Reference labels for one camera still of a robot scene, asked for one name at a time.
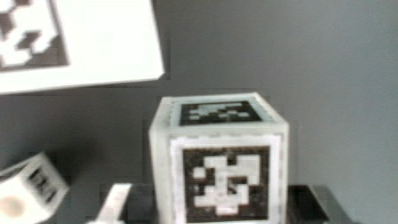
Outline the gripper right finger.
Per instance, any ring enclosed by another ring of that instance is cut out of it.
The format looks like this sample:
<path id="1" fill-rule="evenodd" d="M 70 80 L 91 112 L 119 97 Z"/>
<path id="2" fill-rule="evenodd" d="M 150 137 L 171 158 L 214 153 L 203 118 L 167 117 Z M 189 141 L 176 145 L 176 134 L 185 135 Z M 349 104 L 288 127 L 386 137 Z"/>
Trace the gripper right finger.
<path id="1" fill-rule="evenodd" d="M 324 185 L 288 186 L 286 224 L 356 224 Z"/>

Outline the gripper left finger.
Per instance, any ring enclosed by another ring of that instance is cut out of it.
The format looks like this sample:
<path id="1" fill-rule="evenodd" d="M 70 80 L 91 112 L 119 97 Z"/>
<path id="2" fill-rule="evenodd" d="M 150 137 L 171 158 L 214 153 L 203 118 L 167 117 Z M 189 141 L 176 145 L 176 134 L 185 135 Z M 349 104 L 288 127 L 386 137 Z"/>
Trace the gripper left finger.
<path id="1" fill-rule="evenodd" d="M 151 184 L 116 183 L 98 215 L 86 224 L 153 224 L 155 193 Z"/>

